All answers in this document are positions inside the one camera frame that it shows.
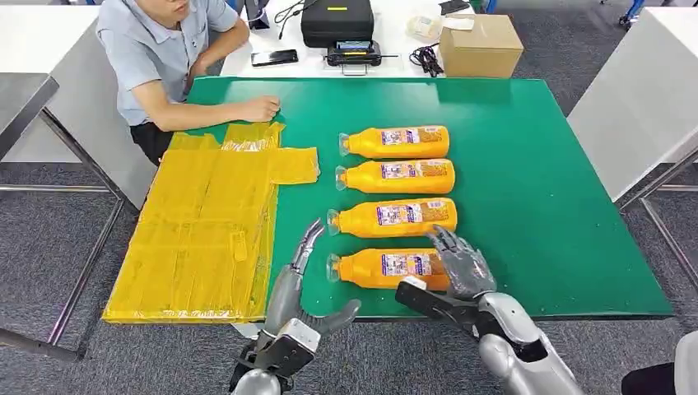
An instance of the black case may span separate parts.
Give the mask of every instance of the black case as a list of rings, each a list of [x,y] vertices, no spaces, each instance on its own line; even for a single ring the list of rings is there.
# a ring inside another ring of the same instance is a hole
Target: black case
[[[337,41],[373,38],[370,0],[317,0],[303,11],[300,31],[310,48],[328,48]]]

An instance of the green table mat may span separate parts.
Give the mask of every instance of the green table mat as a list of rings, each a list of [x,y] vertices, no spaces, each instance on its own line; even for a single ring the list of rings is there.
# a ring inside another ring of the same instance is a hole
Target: green table mat
[[[305,227],[328,209],[420,197],[337,191],[335,167],[364,160],[339,155],[339,133],[443,124],[456,169],[455,189],[446,196],[458,208],[457,233],[485,254],[500,291],[539,318],[672,313],[544,81],[207,77],[196,80],[188,101],[213,105],[257,95],[281,98],[282,145],[318,147],[322,171],[316,184],[280,187],[270,284]],[[225,126],[192,132],[220,140]],[[330,253],[429,245],[421,237],[326,234],[310,258],[301,303],[323,315],[356,298],[361,317],[414,316],[392,290],[329,282],[325,261]]]

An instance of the robotic arm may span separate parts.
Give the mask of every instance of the robotic arm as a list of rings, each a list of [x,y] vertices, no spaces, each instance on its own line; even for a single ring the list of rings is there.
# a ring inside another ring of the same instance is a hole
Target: robotic arm
[[[446,319],[479,339],[480,357],[510,395],[584,395],[555,348],[512,296],[496,292],[485,258],[453,232],[427,235],[451,281],[446,296],[415,277],[401,281],[395,299],[427,317]]]
[[[415,277],[400,282],[395,299],[435,319],[448,320],[479,340],[485,366],[509,395],[584,395],[555,348],[512,296],[496,292],[485,258],[467,241],[436,226],[428,235],[439,251],[451,287],[447,295],[426,290]],[[321,336],[347,326],[361,306],[351,300],[342,310],[315,317],[300,306],[303,274],[315,240],[323,233],[316,220],[282,268],[269,300],[258,340],[238,359],[230,391],[234,395],[279,395],[293,388],[292,375],[313,360]]]
[[[320,338],[345,328],[356,317],[359,300],[350,300],[327,317],[310,315],[300,306],[305,266],[323,232],[319,218],[310,224],[274,282],[263,329],[238,358],[230,381],[234,395],[279,395],[291,390],[291,377],[314,359]]]

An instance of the bottle cap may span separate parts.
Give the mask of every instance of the bottle cap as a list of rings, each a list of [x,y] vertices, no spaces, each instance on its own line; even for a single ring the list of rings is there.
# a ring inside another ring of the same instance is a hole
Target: bottle cap
[[[347,187],[347,169],[337,166],[334,170],[334,182],[337,191],[341,191]]]
[[[346,156],[349,153],[349,135],[339,133],[339,155]]]
[[[339,256],[337,256],[335,253],[329,254],[326,266],[327,278],[329,282],[337,282],[340,280],[339,265],[341,262],[342,259],[339,258]]]
[[[339,211],[328,210],[328,228],[330,236],[334,236],[342,230],[339,226]]]

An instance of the gray carpet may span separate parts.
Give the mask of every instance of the gray carpet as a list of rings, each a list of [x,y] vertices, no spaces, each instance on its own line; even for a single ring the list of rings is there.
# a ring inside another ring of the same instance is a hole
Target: gray carpet
[[[500,2],[498,12],[512,16],[526,47],[516,76],[544,78],[569,113],[624,35],[615,23],[628,5],[529,0],[524,8]],[[682,176],[698,184],[695,169]],[[0,183],[91,179],[74,165],[0,165]],[[660,194],[654,201],[687,253],[698,258],[696,197]],[[100,195],[0,193],[0,327],[48,336],[111,204]],[[678,339],[698,329],[698,295],[658,231],[637,205],[625,219],[677,317],[540,323],[588,394],[618,394],[625,373],[670,361]],[[98,319],[133,227],[134,219],[122,213],[61,342],[86,349],[86,359],[65,364],[0,346],[0,393],[224,393],[233,356],[244,345],[229,326]],[[476,346],[451,327],[355,323],[324,339],[318,359],[296,377],[293,393],[478,395],[501,389],[483,369]]]

